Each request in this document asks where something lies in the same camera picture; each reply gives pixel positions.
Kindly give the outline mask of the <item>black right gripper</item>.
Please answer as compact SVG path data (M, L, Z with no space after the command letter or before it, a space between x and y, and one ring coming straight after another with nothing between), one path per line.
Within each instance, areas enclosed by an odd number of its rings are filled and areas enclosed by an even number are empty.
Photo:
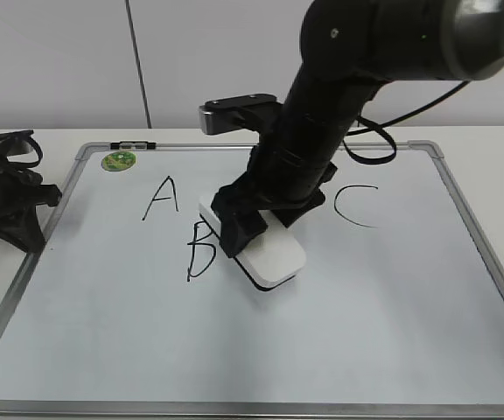
M268 118L241 111L240 123L259 134L245 172L213 196L211 209L220 221L220 246L229 258L240 254L267 230L259 210L272 210L289 228L326 201L320 186L336 166L338 120L312 112L280 111Z

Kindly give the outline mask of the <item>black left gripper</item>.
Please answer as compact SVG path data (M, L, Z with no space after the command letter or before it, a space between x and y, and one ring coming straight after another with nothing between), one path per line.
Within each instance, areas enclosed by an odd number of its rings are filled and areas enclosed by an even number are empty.
M56 185L41 185L42 176L33 169L43 151L33 139L33 130L0 133L0 216L7 214L31 187L32 206L56 207L62 192ZM25 253L37 253L46 245L35 207L0 217L0 239Z

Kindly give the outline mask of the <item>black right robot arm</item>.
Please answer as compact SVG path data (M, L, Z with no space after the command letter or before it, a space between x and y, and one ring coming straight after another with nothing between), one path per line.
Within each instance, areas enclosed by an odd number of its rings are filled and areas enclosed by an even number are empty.
M258 134L245 172L213 197L220 245L236 256L267 225L325 200L333 156L377 92L394 81L482 81L504 67L504 1L315 1L301 66L284 102L270 94L208 101L202 129Z

